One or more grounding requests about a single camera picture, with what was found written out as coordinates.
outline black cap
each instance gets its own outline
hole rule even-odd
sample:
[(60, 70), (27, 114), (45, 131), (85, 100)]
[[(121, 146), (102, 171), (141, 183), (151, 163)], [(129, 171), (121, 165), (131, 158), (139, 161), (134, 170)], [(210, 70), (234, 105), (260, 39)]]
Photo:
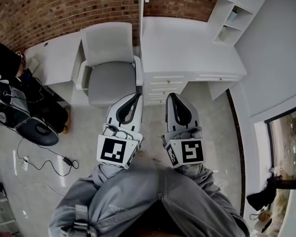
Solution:
[(3, 79), (14, 78), (21, 64), (21, 56), (0, 43), (0, 74)]

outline power strip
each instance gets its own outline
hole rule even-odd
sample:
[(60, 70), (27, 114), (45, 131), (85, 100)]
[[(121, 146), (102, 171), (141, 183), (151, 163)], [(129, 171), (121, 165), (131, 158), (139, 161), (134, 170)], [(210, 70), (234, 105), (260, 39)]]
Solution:
[(22, 162), (22, 168), (25, 171), (29, 171), (29, 158), (27, 156), (24, 156), (24, 161)]

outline window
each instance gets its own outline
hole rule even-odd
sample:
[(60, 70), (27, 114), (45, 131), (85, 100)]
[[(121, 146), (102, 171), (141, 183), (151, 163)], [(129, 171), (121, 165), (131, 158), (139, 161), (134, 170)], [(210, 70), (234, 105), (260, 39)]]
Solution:
[(281, 175), (296, 188), (296, 108), (265, 121), (268, 128), (274, 176)]

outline white office chair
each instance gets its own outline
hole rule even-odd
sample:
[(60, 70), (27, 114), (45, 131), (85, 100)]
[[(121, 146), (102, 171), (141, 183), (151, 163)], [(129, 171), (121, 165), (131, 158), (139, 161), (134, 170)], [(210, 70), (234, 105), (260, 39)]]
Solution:
[(88, 90), (91, 106), (110, 106), (143, 85), (130, 23), (97, 24), (81, 29), (81, 33), (86, 60), (80, 66), (76, 88)]

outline gray seat cushion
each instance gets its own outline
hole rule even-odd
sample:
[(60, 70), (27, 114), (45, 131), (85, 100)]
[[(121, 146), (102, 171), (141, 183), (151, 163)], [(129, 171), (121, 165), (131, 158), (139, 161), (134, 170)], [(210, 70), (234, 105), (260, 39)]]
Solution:
[(136, 92), (136, 72), (127, 62), (107, 62), (93, 68), (89, 80), (89, 104), (110, 106)]

